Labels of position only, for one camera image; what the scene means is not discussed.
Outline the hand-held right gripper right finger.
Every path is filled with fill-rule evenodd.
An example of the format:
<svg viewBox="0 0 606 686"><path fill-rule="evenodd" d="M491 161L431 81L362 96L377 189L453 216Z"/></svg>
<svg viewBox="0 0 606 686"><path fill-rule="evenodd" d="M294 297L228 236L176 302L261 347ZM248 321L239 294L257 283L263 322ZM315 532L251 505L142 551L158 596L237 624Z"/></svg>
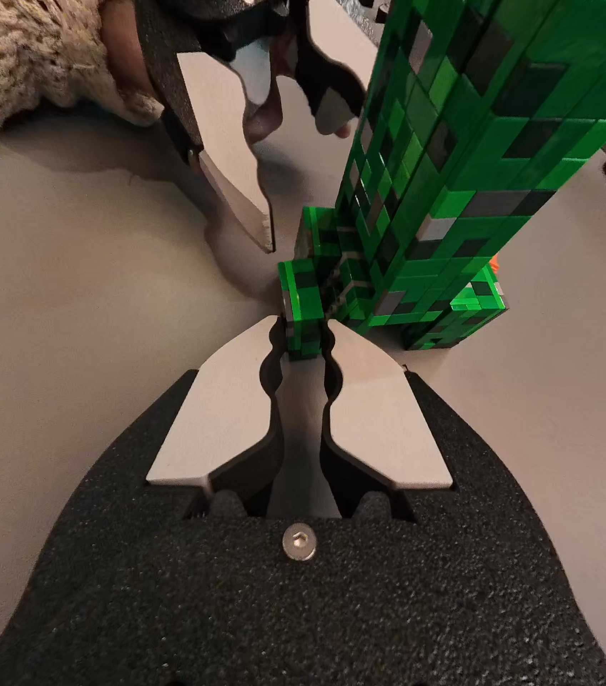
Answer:
<svg viewBox="0 0 606 686"><path fill-rule="evenodd" d="M453 486L403 367L340 321L324 329L325 435L346 463L395 490Z"/></svg>

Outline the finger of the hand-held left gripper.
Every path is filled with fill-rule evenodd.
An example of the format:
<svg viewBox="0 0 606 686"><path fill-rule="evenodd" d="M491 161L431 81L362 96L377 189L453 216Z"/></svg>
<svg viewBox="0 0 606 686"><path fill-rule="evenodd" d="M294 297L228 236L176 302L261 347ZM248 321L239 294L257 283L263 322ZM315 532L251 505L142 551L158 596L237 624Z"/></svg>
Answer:
<svg viewBox="0 0 606 686"><path fill-rule="evenodd" d="M293 1L294 79L320 134L358 118L369 86L369 39L337 1Z"/></svg>
<svg viewBox="0 0 606 686"><path fill-rule="evenodd" d="M247 236L264 253L275 252L271 204L244 132L247 90L230 65L204 52L177 55L202 149L198 161Z"/></svg>

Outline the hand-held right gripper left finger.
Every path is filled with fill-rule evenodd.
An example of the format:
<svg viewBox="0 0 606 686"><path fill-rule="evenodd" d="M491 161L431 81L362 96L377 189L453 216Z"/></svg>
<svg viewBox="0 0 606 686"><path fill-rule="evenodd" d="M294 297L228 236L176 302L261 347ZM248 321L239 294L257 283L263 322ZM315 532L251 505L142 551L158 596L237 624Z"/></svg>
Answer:
<svg viewBox="0 0 606 686"><path fill-rule="evenodd" d="M243 502L269 501L284 460L276 399L284 352L284 320L269 315L213 353L199 368L146 481L199 487L207 498L233 491Z"/></svg>

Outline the person's left hand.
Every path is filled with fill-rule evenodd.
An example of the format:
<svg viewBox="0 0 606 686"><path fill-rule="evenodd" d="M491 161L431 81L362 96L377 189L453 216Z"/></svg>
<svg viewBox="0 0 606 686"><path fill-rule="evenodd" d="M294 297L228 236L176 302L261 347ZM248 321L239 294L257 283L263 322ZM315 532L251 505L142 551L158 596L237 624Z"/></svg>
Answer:
<svg viewBox="0 0 606 686"><path fill-rule="evenodd" d="M348 133L365 86L312 29L309 1L102 2L115 78L155 98L172 136L213 160L249 155L280 127L280 75L304 93L318 133Z"/></svg>

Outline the green lego leg block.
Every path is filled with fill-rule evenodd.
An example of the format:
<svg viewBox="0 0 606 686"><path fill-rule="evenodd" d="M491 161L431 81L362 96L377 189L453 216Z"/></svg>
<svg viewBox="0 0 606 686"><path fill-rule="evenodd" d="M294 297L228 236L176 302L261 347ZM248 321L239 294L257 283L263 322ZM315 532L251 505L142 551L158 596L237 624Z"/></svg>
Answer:
<svg viewBox="0 0 606 686"><path fill-rule="evenodd" d="M325 321L314 263L293 259L279 262L277 270L289 360L314 359L321 354Z"/></svg>

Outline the green lego creeper model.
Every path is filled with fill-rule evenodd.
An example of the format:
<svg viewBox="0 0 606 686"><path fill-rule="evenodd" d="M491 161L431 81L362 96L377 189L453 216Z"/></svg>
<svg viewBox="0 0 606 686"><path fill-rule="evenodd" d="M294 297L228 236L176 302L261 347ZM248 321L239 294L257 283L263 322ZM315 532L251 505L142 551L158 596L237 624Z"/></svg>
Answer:
<svg viewBox="0 0 606 686"><path fill-rule="evenodd" d="M393 1L335 207L295 259L325 320L450 348L507 310L489 260L606 144L606 1Z"/></svg>

